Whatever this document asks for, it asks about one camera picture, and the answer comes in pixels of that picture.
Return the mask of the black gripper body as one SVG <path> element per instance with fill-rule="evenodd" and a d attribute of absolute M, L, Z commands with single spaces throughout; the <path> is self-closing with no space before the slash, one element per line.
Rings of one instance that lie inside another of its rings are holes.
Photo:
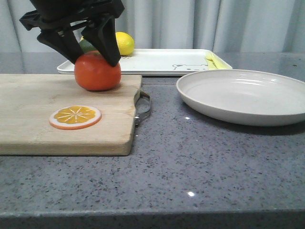
<path fill-rule="evenodd" d="M 65 28 L 73 22 L 99 23 L 108 18 L 118 18 L 124 11 L 120 0 L 32 0 L 35 10 L 25 13 L 21 24 L 26 30 Z"/>

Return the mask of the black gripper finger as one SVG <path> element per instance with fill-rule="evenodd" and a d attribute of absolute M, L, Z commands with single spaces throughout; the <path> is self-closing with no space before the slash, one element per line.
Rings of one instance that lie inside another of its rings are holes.
<path fill-rule="evenodd" d="M 60 53 L 71 63 L 75 63 L 83 55 L 83 50 L 72 31 L 41 30 L 37 40 Z"/>
<path fill-rule="evenodd" d="M 82 36 L 99 51 L 110 66 L 116 66 L 121 55 L 115 35 L 115 18 L 105 15 L 91 21 L 92 23 L 81 32 Z"/>

